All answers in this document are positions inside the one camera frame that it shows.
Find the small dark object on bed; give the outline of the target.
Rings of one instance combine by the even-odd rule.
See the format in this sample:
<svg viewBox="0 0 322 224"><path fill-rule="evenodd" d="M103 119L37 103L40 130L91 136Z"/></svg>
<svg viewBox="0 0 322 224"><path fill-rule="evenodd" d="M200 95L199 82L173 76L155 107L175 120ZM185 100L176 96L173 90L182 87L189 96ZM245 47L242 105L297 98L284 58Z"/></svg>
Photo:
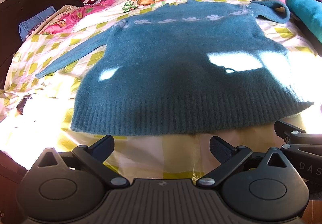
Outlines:
<svg viewBox="0 0 322 224"><path fill-rule="evenodd" d="M31 99L32 95L31 94L26 94L22 97L18 105L16 106L16 111L18 114L23 115L24 112L24 106L26 105L27 100Z"/></svg>

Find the teal knitted sweater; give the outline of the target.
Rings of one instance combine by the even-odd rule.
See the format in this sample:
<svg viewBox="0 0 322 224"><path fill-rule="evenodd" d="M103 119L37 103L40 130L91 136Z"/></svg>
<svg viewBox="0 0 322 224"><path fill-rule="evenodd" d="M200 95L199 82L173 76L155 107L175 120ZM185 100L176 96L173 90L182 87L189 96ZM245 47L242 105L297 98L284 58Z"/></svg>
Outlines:
<svg viewBox="0 0 322 224"><path fill-rule="evenodd" d="M286 23L290 11L277 0L166 4L116 22L37 77L105 46L77 89L73 131L166 135L267 124L313 98L290 51L265 36L258 17Z"/></svg>

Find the dark wooden headboard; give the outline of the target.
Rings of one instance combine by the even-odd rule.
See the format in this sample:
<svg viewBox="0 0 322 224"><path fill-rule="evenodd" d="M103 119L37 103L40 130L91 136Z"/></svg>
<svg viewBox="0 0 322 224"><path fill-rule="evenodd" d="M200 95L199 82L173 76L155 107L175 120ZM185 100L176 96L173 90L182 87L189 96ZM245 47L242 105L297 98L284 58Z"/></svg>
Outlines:
<svg viewBox="0 0 322 224"><path fill-rule="evenodd" d="M13 55L22 45L19 24L49 6L56 10L64 5L83 6L80 0L6 0L1 3L1 89Z"/></svg>

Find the blue pillow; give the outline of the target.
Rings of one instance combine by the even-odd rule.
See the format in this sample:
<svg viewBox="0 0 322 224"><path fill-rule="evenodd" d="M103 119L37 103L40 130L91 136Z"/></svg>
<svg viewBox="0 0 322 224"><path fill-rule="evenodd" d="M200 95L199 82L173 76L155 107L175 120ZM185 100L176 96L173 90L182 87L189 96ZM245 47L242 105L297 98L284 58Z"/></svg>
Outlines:
<svg viewBox="0 0 322 224"><path fill-rule="evenodd" d="M21 41L24 42L28 38L28 36L33 33L35 28L37 28L43 21L45 21L55 12L55 8L53 6L49 6L30 19L22 21L18 26Z"/></svg>

